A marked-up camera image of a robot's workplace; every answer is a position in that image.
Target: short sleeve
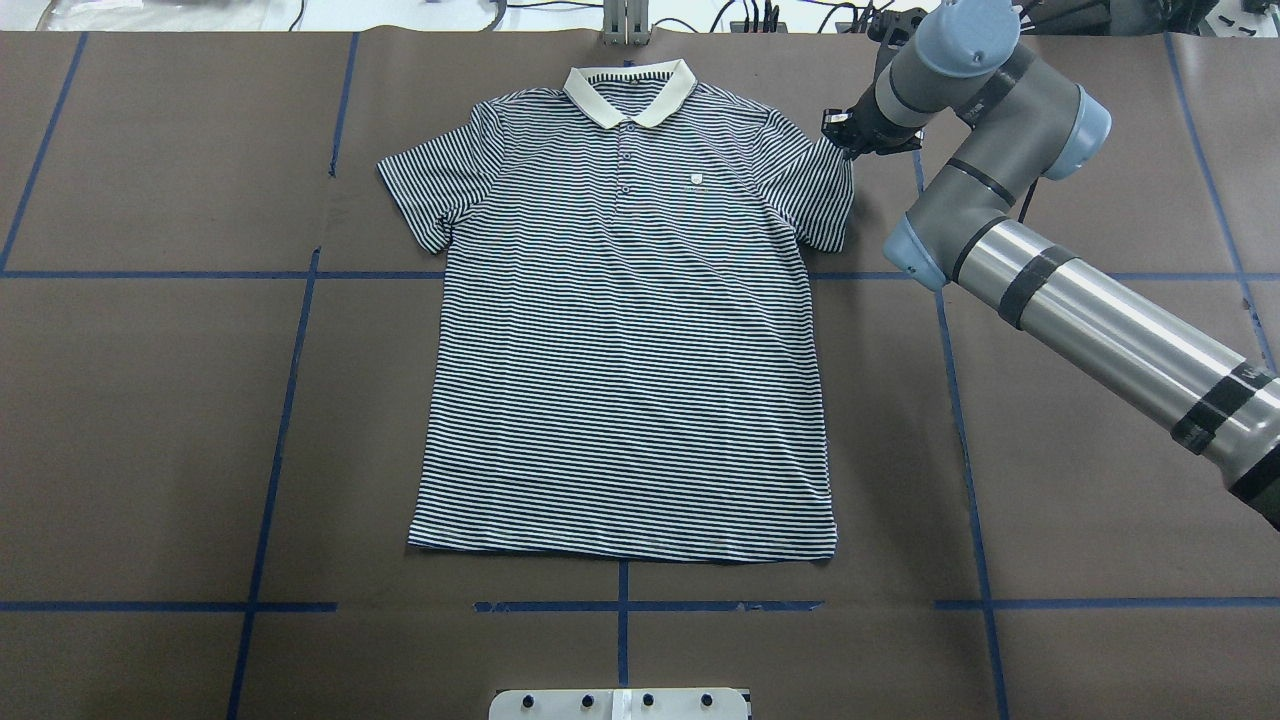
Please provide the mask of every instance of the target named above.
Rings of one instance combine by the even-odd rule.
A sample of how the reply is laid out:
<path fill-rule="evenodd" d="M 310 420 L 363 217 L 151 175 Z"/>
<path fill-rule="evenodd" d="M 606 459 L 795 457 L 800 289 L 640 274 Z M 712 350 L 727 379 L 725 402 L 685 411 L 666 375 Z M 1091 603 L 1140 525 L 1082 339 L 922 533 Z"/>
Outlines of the short sleeve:
<path fill-rule="evenodd" d="M 791 120 L 769 110 L 751 158 L 764 201 L 824 252 L 840 252 L 854 204 L 854 168 L 826 138 L 813 142 Z"/>
<path fill-rule="evenodd" d="M 488 197 L 502 168 L 497 110 L 481 102 L 471 122 L 417 147 L 384 158 L 378 172 L 425 250 L 444 250 L 454 224 Z"/>

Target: robotic arm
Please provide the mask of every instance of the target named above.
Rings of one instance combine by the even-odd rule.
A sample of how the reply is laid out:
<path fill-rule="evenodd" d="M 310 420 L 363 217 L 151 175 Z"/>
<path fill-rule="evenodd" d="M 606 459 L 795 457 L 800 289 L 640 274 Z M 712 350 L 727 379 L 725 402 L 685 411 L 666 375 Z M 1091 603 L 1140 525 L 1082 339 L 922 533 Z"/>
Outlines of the robotic arm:
<path fill-rule="evenodd" d="M 973 132 L 884 255 L 929 290 L 957 283 L 1048 345 L 1213 461 L 1280 529 L 1280 382 L 1006 215 L 1036 178 L 1066 178 L 1098 151 L 1107 110 L 1019 45 L 1009 0 L 945 0 L 897 19 L 905 27 L 881 28 L 882 60 L 886 49 L 892 59 L 877 61 L 856 105 L 826 111 L 823 135 L 850 158 L 913 150 L 946 108 Z"/>

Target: white collar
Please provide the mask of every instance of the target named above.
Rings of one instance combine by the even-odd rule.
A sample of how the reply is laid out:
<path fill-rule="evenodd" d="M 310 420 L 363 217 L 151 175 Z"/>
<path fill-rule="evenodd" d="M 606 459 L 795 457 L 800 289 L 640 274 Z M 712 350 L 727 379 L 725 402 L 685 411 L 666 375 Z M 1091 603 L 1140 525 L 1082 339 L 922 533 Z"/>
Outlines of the white collar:
<path fill-rule="evenodd" d="M 639 115 L 628 118 L 618 111 L 608 100 L 591 87 L 590 79 L 599 76 L 639 76 L 645 73 L 671 73 L 667 85 L 653 102 Z M 698 78 L 684 60 L 671 60 L 653 65 L 634 65 L 630 68 L 573 68 L 564 81 L 564 94 L 577 105 L 582 114 L 591 118 L 602 128 L 612 128 L 618 123 L 632 120 L 646 128 L 657 127 L 662 120 L 680 109 L 689 94 L 698 85 Z"/>

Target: black band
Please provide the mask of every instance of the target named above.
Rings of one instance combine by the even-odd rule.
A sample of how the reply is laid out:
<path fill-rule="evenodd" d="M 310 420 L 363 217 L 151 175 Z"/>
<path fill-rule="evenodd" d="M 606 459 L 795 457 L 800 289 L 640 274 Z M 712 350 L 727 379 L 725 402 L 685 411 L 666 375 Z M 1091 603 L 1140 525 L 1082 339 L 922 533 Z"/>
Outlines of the black band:
<path fill-rule="evenodd" d="M 969 258 L 969 251 L 973 250 L 973 246 L 978 245 L 978 241 L 986 237 L 987 233 L 991 232 L 991 228 L 998 225 L 1000 223 L 1007 219 L 1009 215 L 1000 215 L 998 218 L 993 218 L 991 222 L 978 228 L 978 232 L 973 233 L 973 237 L 969 238 L 969 242 L 964 243 L 964 249 L 961 249 L 960 255 L 956 256 L 956 264 L 951 266 L 951 279 L 954 282 L 960 282 L 960 266 L 964 265 L 964 261 Z"/>
<path fill-rule="evenodd" d="M 893 82 L 893 65 L 888 67 L 888 88 L 893 91 L 893 99 L 897 100 L 908 110 L 913 113 L 919 113 L 922 115 L 932 115 L 933 113 L 937 113 L 937 110 L 934 110 L 933 113 L 928 110 L 922 110 L 920 108 L 916 108 L 915 105 L 911 105 L 910 102 L 902 99 L 902 94 L 897 91 L 897 85 Z"/>
<path fill-rule="evenodd" d="M 1014 206 L 1014 193 L 1009 192 L 1009 190 L 1005 186 L 996 182 L 996 178 L 988 176 L 987 173 L 979 170 L 978 168 L 974 168 L 973 165 L 965 163 L 964 160 L 956 160 L 955 158 L 947 160 L 947 165 L 951 165 L 952 168 L 960 170 L 961 173 L 987 186 L 987 190 L 998 195 L 1000 199 L 1005 201 L 1005 205 L 1009 205 L 1010 208 Z"/>
<path fill-rule="evenodd" d="M 1023 310 L 1032 301 L 1032 296 L 1044 287 L 1050 275 L 1075 258 L 1074 252 L 1061 245 L 1051 245 L 1032 258 L 1032 261 L 1027 263 L 1014 282 L 1005 288 L 1005 295 L 1000 299 L 1000 316 L 1010 325 L 1023 329 Z"/>
<path fill-rule="evenodd" d="M 1009 95 L 1018 81 L 1023 79 L 1027 68 L 1032 67 L 1034 60 L 1034 53 L 1021 45 L 1016 46 L 1014 54 L 1005 60 L 1004 65 L 1000 65 L 991 79 L 978 88 L 978 92 L 964 105 L 956 108 L 956 117 L 970 128 L 975 127 L 992 108 L 1000 105 L 1000 101 Z"/>
<path fill-rule="evenodd" d="M 1217 380 L 1204 397 L 1178 420 L 1169 434 L 1178 445 L 1196 455 L 1204 452 L 1222 423 L 1274 379 L 1271 373 L 1240 363 L 1230 374 Z"/>
<path fill-rule="evenodd" d="M 1260 495 L 1266 492 L 1276 479 L 1280 478 L 1280 445 L 1271 448 L 1258 460 L 1248 473 L 1235 480 L 1230 488 L 1231 495 L 1244 502 L 1253 502 Z"/>

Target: polo shirt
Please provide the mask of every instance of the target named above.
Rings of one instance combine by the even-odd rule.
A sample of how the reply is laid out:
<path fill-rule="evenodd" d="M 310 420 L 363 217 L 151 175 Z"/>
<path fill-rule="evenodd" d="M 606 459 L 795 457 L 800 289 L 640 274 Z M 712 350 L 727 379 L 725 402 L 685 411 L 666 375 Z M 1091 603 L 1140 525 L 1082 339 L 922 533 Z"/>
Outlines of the polo shirt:
<path fill-rule="evenodd" d="M 799 243 L 841 249 L 838 149 L 673 60 L 481 102 L 378 169 L 448 249 L 410 544 L 835 552 Z"/>

